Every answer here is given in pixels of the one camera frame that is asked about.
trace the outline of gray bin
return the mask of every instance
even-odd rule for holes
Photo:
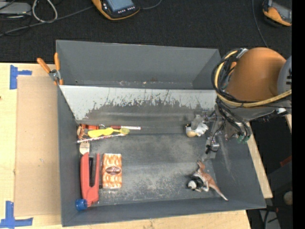
[[[58,88],[63,226],[266,207],[247,145],[220,138],[220,150],[206,155],[205,135],[185,134],[196,114],[214,110],[217,49],[58,40],[56,51],[65,82]],[[91,143],[92,157],[122,154],[122,188],[100,189],[99,202],[83,211],[75,207],[80,123],[142,127]],[[229,201],[187,188],[198,160]]]

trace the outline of blue cap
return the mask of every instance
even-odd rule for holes
[[[77,199],[77,200],[75,201],[75,206],[76,206],[76,209],[77,209],[78,211],[82,211],[82,210],[84,210],[84,209],[86,209],[86,208],[88,207],[87,200],[82,199],[82,198]]]

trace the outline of wooden board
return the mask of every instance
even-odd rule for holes
[[[55,113],[52,111],[57,108],[56,106],[56,98],[51,94],[48,95],[48,92],[52,92],[54,90],[54,85],[49,78],[49,76],[43,71],[43,69],[38,64],[22,64],[22,63],[14,63],[14,66],[18,67],[19,70],[22,69],[29,69],[33,71],[32,76],[18,76],[18,80],[21,87],[24,85],[24,89],[19,88],[18,90],[10,90],[9,89],[9,75],[10,75],[10,63],[0,63],[0,69],[2,74],[0,75],[0,109],[1,109],[1,125],[0,131],[3,134],[5,140],[5,145],[0,146],[0,203],[4,205],[6,200],[10,200],[15,203],[15,217],[17,219],[28,218],[29,216],[34,217],[33,226],[32,228],[62,228],[61,226],[61,217],[59,214],[59,204],[57,203],[56,206],[54,204],[45,203],[43,201],[33,201],[30,203],[30,206],[27,206],[27,212],[24,213],[25,205],[28,201],[27,198],[23,198],[26,194],[34,193],[31,191],[33,189],[33,184],[30,186],[29,181],[24,179],[25,183],[22,183],[23,177],[21,176],[24,171],[28,167],[25,166],[28,162],[22,162],[22,155],[19,154],[18,149],[17,152],[15,148],[17,146],[22,145],[22,138],[19,136],[19,133],[24,134],[25,129],[28,130],[26,127],[20,126],[20,120],[22,120],[25,115],[20,115],[23,113],[22,106],[28,105],[29,98],[28,92],[25,88],[34,89],[38,87],[42,91],[41,96],[38,92],[36,92],[36,101],[32,101],[30,107],[26,106],[25,108],[29,108],[29,111],[35,110],[35,114],[40,116],[39,120],[22,120],[25,121],[24,123],[30,122],[33,129],[37,129],[36,125],[42,125],[41,128],[46,128],[43,126],[43,123],[48,123],[48,128],[44,129],[42,132],[50,132],[52,133],[51,139],[42,139],[38,140],[35,138],[35,135],[30,134],[26,136],[26,145],[28,147],[36,147],[40,155],[34,155],[33,158],[33,167],[37,166],[37,169],[31,170],[30,181],[35,184],[36,190],[39,191],[39,197],[43,199],[47,199],[47,201],[51,201],[52,196],[55,195],[53,198],[54,201],[58,201],[59,194],[59,183],[57,180],[57,175],[54,173],[54,168],[57,164],[52,164],[48,168],[42,167],[43,172],[41,171],[41,166],[44,165],[43,161],[45,162],[56,162],[56,156],[58,153],[54,152],[53,149],[48,149],[48,145],[51,145],[54,148],[53,142],[56,140],[56,130],[54,129],[57,126],[57,118],[54,117]],[[260,159],[257,146],[255,144],[255,140],[249,140],[249,148],[254,160],[254,166],[258,173],[259,182],[263,189],[263,194],[265,198],[269,198],[272,193],[270,193],[270,187],[268,181],[265,179],[265,171]],[[46,152],[47,158],[41,156],[41,154],[45,154],[43,151]],[[47,174],[49,179],[46,179],[42,174]],[[41,210],[37,214],[36,206],[40,206]],[[0,206],[0,217],[5,216],[4,206]],[[181,229],[196,229],[196,228],[206,228],[206,229],[235,229],[235,228],[245,228],[249,229],[250,224],[248,221],[247,214],[244,210],[239,211],[231,211],[231,212],[217,212],[217,213],[210,213],[210,214],[199,214],[199,215],[191,215],[191,216],[177,216],[177,217],[170,217],[170,218],[162,218],[162,219],[147,219],[147,220],[139,220],[139,221],[126,221],[126,222],[117,222],[117,223],[110,223],[110,224],[100,224],[100,225],[92,225],[91,228],[155,228],[155,229],[163,229],[163,228],[181,228]],[[87,226],[79,226],[73,228],[88,228]]]

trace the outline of white cable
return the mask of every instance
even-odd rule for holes
[[[33,16],[35,17],[35,19],[37,19],[39,22],[52,23],[52,22],[54,22],[54,21],[57,19],[57,17],[58,17],[57,10],[56,10],[54,4],[53,4],[50,0],[46,0],[46,1],[51,5],[51,7],[53,8],[53,10],[54,10],[54,12],[55,12],[55,17],[54,17],[54,19],[52,19],[52,20],[50,20],[50,21],[44,21],[44,20],[42,20],[42,19],[40,19],[40,18],[37,17],[37,15],[36,15],[36,13],[35,13],[35,8],[36,8],[36,5],[37,5],[38,0],[35,0],[34,3],[33,3],[33,6],[32,6],[32,13],[33,13]]]

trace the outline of small toy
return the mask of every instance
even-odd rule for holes
[[[205,165],[198,161],[199,169],[193,174],[194,179],[189,181],[187,184],[188,188],[195,190],[197,192],[208,192],[210,187],[213,188],[224,200],[228,199],[220,191],[219,187],[216,185],[214,179],[207,173],[204,172]]]

